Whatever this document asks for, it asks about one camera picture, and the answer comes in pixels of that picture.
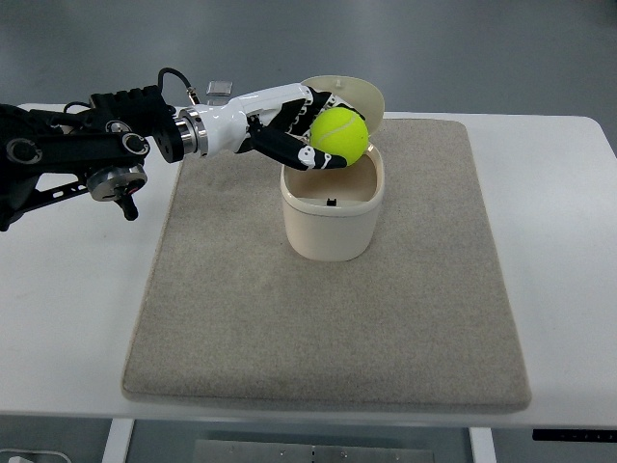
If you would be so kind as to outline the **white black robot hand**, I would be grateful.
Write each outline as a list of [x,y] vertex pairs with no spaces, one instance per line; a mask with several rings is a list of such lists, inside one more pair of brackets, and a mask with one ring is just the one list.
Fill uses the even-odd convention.
[[241,95],[223,106],[197,105],[184,118],[193,126],[193,152],[214,155],[256,150],[299,171],[349,167],[314,148],[309,129],[322,112],[344,107],[363,114],[341,96],[303,84],[288,84]]

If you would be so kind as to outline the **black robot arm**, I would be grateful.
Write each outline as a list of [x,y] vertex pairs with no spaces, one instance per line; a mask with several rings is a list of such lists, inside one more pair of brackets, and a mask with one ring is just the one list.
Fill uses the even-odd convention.
[[114,94],[94,94],[62,111],[1,107],[1,229],[25,213],[90,194],[117,204],[128,221],[139,212],[134,194],[148,176],[145,160],[152,144],[174,163],[196,149],[187,123],[163,95],[171,74],[185,86],[190,102],[199,98],[187,77],[162,68],[156,84]]

